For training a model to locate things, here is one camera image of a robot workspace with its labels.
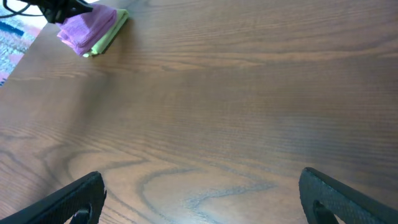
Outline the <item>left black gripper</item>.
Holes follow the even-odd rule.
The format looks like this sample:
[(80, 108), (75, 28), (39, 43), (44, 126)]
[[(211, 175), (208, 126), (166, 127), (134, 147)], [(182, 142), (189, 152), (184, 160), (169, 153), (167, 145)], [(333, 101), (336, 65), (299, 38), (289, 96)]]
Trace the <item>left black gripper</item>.
[(84, 0), (21, 0), (37, 6), (48, 23), (62, 24), (68, 18), (91, 12), (93, 6)]

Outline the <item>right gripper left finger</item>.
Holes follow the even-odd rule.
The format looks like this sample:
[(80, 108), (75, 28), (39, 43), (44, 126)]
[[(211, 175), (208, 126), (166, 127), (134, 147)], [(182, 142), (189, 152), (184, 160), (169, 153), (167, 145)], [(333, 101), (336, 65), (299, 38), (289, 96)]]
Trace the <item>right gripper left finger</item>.
[(38, 202), (6, 217), (1, 224), (99, 223), (106, 199), (102, 175), (90, 172)]

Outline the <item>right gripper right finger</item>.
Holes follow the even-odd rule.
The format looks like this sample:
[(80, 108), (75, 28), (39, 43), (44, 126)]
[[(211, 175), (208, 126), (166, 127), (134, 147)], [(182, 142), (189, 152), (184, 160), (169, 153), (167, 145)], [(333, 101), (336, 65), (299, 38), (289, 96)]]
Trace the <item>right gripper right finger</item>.
[(396, 224), (397, 210), (312, 168), (302, 170), (300, 201), (309, 224)]

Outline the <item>purple microfiber cloth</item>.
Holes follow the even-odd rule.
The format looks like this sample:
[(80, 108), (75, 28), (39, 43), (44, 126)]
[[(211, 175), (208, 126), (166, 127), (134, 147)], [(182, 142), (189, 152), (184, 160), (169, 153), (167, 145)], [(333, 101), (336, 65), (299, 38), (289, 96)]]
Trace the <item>purple microfiber cloth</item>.
[(77, 55), (87, 53), (117, 19), (117, 10), (102, 4), (92, 4), (91, 12), (79, 14), (57, 24), (60, 32), (57, 37)]

